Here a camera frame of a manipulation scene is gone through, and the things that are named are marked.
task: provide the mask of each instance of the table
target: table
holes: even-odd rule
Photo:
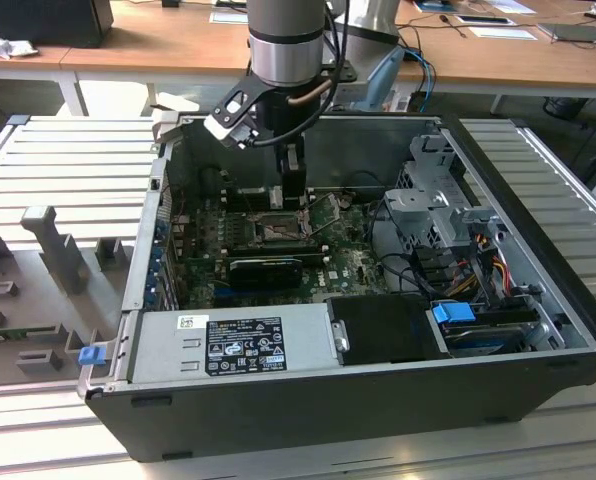
[[[0,58],[0,79],[46,80],[57,82],[65,101],[75,115],[86,115],[85,101],[73,71],[60,69],[69,47],[40,47],[40,54],[26,58]]]
[[[587,4],[578,1],[544,2],[522,0],[536,15],[504,15],[518,25],[545,23],[582,23],[591,19],[582,13]],[[547,34],[537,27],[525,27],[538,40],[506,40],[478,38],[468,28],[461,28],[466,39],[451,28],[442,27],[438,15],[430,18],[411,5],[403,4],[397,23],[410,22],[417,28],[425,57],[436,67],[438,81],[434,91],[450,93],[481,93],[494,95],[561,96],[596,98],[596,48],[567,42],[551,43]],[[452,24],[461,25],[451,19]],[[405,40],[417,46],[412,28],[402,30]],[[409,94],[420,82],[420,67],[405,65],[398,77],[399,88]],[[501,106],[501,97],[492,108]]]
[[[566,15],[587,8],[575,0],[523,2],[538,14],[509,15],[519,24],[589,20],[581,13]],[[230,86],[244,73],[249,59],[247,27],[209,23],[209,5],[163,9],[160,2],[113,1],[112,8],[114,27],[101,48],[40,47],[38,57],[0,61],[0,78],[57,81],[71,113],[83,115],[87,108],[78,87],[80,80]],[[402,2],[397,21],[446,26],[438,15],[421,19],[427,15]],[[596,98],[596,48],[588,51],[568,43],[550,44],[535,27],[529,31],[537,41],[477,38],[467,28],[462,29],[467,39],[450,28],[418,31],[425,56],[438,73],[437,92]],[[411,28],[403,30],[403,35],[416,44]],[[396,97],[408,96],[421,78],[417,64],[403,65]],[[498,97],[496,106],[501,100]]]

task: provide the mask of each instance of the power supply label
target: power supply label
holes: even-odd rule
[[[207,322],[205,344],[212,377],[287,370],[280,317]]]

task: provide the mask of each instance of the blue latch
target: blue latch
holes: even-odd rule
[[[461,302],[441,303],[431,310],[438,323],[473,322],[476,320],[471,305]]]
[[[104,365],[105,353],[107,348],[104,346],[82,347],[78,355],[80,365]]]

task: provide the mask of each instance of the cylindrical robot joint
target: cylindrical robot joint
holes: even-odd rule
[[[248,0],[251,68],[263,81],[297,86],[322,68],[323,0]]]

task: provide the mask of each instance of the paper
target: paper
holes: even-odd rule
[[[474,35],[481,38],[506,38],[513,40],[537,40],[526,30],[516,28],[488,28],[488,27],[469,27]]]
[[[209,22],[247,24],[247,15],[244,13],[213,12],[209,15]]]
[[[487,0],[487,2],[503,13],[524,13],[528,15],[536,13],[531,8],[527,8],[515,0]]]
[[[9,41],[0,38],[0,58],[9,60],[11,57],[26,57],[27,55],[35,55],[38,50],[32,47],[31,43],[26,40]]]

